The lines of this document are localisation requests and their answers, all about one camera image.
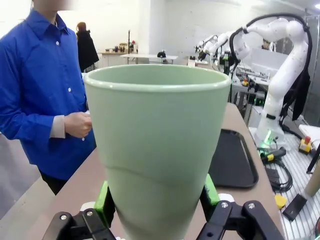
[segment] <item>blue shirt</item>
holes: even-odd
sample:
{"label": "blue shirt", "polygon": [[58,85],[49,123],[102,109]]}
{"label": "blue shirt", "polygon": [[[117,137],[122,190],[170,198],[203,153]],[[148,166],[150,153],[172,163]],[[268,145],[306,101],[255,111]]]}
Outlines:
{"label": "blue shirt", "polygon": [[0,132],[19,139],[40,171],[68,180],[96,143],[93,131],[84,140],[50,138],[55,116],[87,110],[76,34],[56,22],[32,10],[0,39]]}

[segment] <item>cup rim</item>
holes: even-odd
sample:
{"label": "cup rim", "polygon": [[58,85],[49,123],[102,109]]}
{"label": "cup rim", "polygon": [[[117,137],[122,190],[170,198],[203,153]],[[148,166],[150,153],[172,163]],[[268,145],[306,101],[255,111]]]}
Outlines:
{"label": "cup rim", "polygon": [[92,79],[90,76],[96,72],[103,71],[105,69],[115,69],[115,68],[134,68],[136,66],[159,66],[159,67],[175,67],[175,68],[193,68],[191,66],[184,65],[163,65],[163,64],[133,64],[133,65],[119,65],[119,66],[109,66],[104,68],[99,68],[88,72],[83,80],[86,84],[103,89],[117,90],[117,91],[127,91],[127,92],[155,92],[155,93],[178,93],[178,92],[200,92],[200,91],[210,91],[223,89],[229,87],[231,84],[231,79],[228,75],[206,68],[197,67],[198,71],[214,72],[225,78],[225,80],[215,83],[204,83],[204,84],[189,84],[189,85],[152,85],[152,84],[134,84],[134,83],[118,83],[118,82],[108,82]]}

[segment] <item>green cup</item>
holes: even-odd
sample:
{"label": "green cup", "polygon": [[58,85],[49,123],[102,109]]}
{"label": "green cup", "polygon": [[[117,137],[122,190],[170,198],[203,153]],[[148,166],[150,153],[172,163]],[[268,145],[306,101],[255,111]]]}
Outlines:
{"label": "green cup", "polygon": [[98,69],[84,83],[100,160],[129,239],[183,239],[218,144],[230,78],[141,64]]}

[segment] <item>yellow object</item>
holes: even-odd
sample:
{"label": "yellow object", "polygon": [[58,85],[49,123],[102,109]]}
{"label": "yellow object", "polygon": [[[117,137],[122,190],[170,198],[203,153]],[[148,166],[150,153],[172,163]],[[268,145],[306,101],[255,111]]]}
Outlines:
{"label": "yellow object", "polygon": [[281,195],[275,195],[275,203],[279,210],[283,209],[286,206],[287,199]]}
{"label": "yellow object", "polygon": [[271,161],[275,160],[275,155],[271,154],[267,158],[268,158],[268,162],[271,162]]}
{"label": "yellow object", "polygon": [[299,146],[299,150],[304,152],[304,153],[310,153],[311,151],[311,143],[306,143],[306,140],[305,139],[302,139],[301,140],[301,143],[300,143],[300,146]]}

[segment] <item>neck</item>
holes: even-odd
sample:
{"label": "neck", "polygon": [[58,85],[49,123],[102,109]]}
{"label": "neck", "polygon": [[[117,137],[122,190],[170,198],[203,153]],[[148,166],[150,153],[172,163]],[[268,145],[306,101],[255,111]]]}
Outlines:
{"label": "neck", "polygon": [[44,11],[40,9],[34,8],[36,11],[38,11],[42,16],[44,16],[50,23],[53,25],[56,22],[56,17],[57,17],[57,11]]}

